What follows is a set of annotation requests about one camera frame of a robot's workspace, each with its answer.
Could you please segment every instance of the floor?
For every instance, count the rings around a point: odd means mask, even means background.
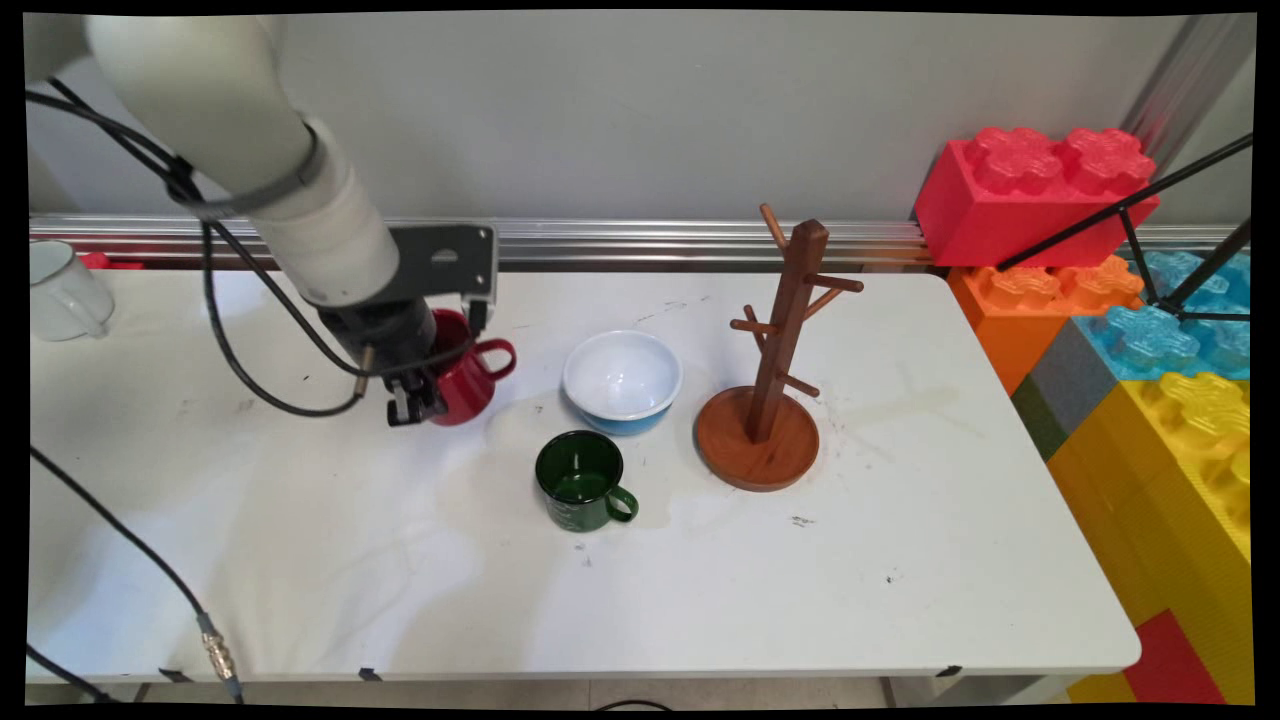
[[[229,702],[223,687],[212,683],[122,684],[104,689],[119,700],[140,702]],[[593,710],[623,700],[654,701],[672,710],[888,706],[878,678],[247,683],[244,698],[255,705],[458,710]],[[27,705],[61,705],[82,700],[78,691],[67,685],[27,685]],[[1053,702],[1070,701],[1064,694]]]

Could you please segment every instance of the green mug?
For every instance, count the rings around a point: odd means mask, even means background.
[[[640,511],[635,496],[618,486],[622,451],[600,433],[572,430],[554,437],[538,454],[534,474],[543,488],[547,512],[566,530],[598,530],[609,518],[630,523]]]

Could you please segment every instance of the blue and white bowl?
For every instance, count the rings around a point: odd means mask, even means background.
[[[616,436],[658,424],[680,393],[685,370],[660,340],[636,331],[598,334],[564,361],[564,395],[589,424]]]

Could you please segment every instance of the yellow lego block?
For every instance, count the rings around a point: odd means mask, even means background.
[[[1066,689],[1071,702],[1137,702],[1124,673],[1089,675]]]
[[[1101,493],[1094,487],[1089,468],[1075,452],[1075,436],[1068,438],[1047,462],[1066,506],[1075,516],[1075,524],[1088,541],[1102,573],[1111,583],[1116,598],[1129,621],[1137,628],[1165,611],[1165,603],[1156,584],[1148,577],[1137,551],[1116,519],[1111,515]]]
[[[1225,457],[1249,443],[1249,406],[1240,386],[1213,373],[1124,383],[1179,460]]]
[[[1119,459],[1111,471],[1123,471],[1124,478],[1134,479],[1121,488],[1123,493],[1114,496],[1112,507],[1137,492],[1152,475],[1178,462],[1160,430],[1147,419],[1142,404],[1134,397],[1134,391],[1140,393],[1144,384],[1147,383],[1121,380],[1085,419],[1085,423],[1092,421],[1093,425],[1087,432],[1107,438],[1110,446],[1116,448]]]
[[[1124,395],[1124,389],[1116,387],[1112,393]],[[1130,457],[1129,451],[1116,443],[1111,428],[1096,411],[1075,428],[1068,442],[1088,468],[1089,480],[1110,510],[1133,497],[1156,471],[1152,468],[1149,474],[1139,475],[1135,469],[1138,462]]]
[[[1253,703],[1249,555],[1222,532],[1194,469],[1164,475],[1120,507],[1116,519],[1222,697]]]

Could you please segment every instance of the black tape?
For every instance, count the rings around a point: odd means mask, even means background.
[[[182,674],[182,670],[165,670],[164,667],[156,667],[156,670],[161,675],[164,675],[165,678],[169,678],[169,680],[174,682],[174,683],[191,683],[192,682],[191,678],[188,678],[188,676],[186,676],[186,675]]]

